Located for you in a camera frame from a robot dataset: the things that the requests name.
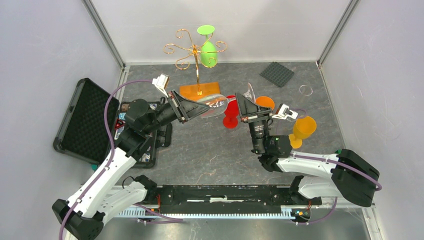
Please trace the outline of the orange wine glass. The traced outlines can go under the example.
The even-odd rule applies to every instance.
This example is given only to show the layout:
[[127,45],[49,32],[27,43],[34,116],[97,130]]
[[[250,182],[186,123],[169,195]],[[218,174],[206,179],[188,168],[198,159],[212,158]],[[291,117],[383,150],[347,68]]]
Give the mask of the orange wine glass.
[[268,96],[259,96],[255,99],[255,103],[262,107],[271,108],[272,110],[275,108],[275,102],[272,98]]

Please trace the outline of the green wine glass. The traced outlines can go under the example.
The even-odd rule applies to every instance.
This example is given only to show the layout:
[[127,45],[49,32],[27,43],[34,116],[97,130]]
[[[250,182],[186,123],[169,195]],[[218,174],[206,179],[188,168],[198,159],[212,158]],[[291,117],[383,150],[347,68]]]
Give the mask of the green wine glass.
[[213,68],[218,61],[218,53],[215,45],[211,42],[211,38],[215,31],[215,27],[212,25],[201,25],[197,28],[197,32],[205,36],[205,42],[200,48],[200,62],[206,68]]

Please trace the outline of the yellow wine glass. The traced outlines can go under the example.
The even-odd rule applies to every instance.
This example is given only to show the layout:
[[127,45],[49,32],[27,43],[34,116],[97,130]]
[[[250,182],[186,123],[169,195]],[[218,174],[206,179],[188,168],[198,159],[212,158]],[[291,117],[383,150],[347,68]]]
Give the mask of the yellow wine glass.
[[310,117],[297,119],[294,123],[292,133],[288,135],[290,145],[293,149],[299,149],[303,140],[309,138],[317,129],[316,121]]

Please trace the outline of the red wine glass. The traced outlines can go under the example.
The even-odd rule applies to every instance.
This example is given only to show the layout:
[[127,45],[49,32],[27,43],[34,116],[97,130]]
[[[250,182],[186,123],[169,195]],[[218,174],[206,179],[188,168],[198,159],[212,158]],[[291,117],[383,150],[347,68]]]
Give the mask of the red wine glass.
[[239,121],[238,121],[238,116],[239,116],[239,107],[237,104],[237,101],[231,100],[228,105],[226,110],[224,111],[224,119],[222,120],[222,124],[225,128],[227,129],[234,129],[237,127]]

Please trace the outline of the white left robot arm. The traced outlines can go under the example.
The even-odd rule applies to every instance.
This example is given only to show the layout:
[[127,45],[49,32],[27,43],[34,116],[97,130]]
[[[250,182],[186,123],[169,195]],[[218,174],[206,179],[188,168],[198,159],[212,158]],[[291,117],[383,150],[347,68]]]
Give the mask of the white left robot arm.
[[144,176],[110,197],[107,193],[120,177],[143,156],[155,142],[155,132],[177,120],[185,123],[209,110],[205,103],[186,99],[174,90],[159,107],[152,109],[144,99],[129,103],[125,126],[111,151],[89,180],[67,200],[57,199],[52,210],[61,223],[59,239],[67,230],[78,240],[94,240],[113,217],[126,208],[153,203],[157,190]]

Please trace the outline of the clear wine glass back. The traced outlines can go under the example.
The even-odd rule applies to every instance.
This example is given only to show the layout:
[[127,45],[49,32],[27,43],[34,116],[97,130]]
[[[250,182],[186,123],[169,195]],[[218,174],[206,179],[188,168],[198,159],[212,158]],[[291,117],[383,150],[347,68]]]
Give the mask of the clear wine glass back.
[[214,94],[205,96],[197,100],[197,102],[208,105],[209,109],[205,113],[201,114],[200,117],[202,119],[206,119],[206,118],[219,116],[227,110],[229,103],[235,100],[236,100],[235,96],[227,98],[220,93],[214,93]]

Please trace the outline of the clear wine glass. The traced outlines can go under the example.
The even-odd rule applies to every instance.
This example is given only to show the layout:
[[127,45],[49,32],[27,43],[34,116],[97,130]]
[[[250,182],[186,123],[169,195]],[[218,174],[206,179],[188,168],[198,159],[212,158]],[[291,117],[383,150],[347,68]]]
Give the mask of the clear wine glass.
[[235,100],[236,100],[235,96],[227,98],[220,93],[214,93],[214,94],[205,96],[197,100],[197,102],[208,105],[209,109],[205,113],[201,114],[200,117],[202,119],[206,119],[206,118],[219,116],[227,110],[229,103]]
[[301,85],[298,89],[298,94],[293,101],[291,109],[297,113],[297,117],[294,122],[298,119],[303,119],[308,116],[308,104],[307,101],[313,94],[313,89],[309,85]]

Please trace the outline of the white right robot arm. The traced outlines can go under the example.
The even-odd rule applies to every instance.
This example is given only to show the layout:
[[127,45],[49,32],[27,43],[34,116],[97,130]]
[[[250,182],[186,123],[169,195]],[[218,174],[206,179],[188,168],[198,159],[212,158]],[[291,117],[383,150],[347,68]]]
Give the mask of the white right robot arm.
[[[252,141],[252,152],[268,172],[298,173],[289,189],[289,199],[302,204],[313,198],[344,198],[360,207],[370,207],[375,192],[382,190],[379,171],[350,149],[339,153],[314,154],[295,151],[295,137],[306,138],[312,124],[307,116],[298,117],[299,108],[280,104],[277,112],[256,104],[241,93],[236,93],[240,120],[247,123]],[[292,119],[291,135],[271,135],[269,121]]]

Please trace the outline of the clear wine glass front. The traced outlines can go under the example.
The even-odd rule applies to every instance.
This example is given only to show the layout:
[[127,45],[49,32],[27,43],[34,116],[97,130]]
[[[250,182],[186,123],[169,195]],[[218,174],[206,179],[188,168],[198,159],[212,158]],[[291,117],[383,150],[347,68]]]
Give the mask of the clear wine glass front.
[[293,101],[291,109],[297,113],[297,117],[294,122],[298,119],[303,119],[308,116],[308,104],[307,101],[313,94],[313,89],[309,85],[301,85],[298,89],[298,94]]

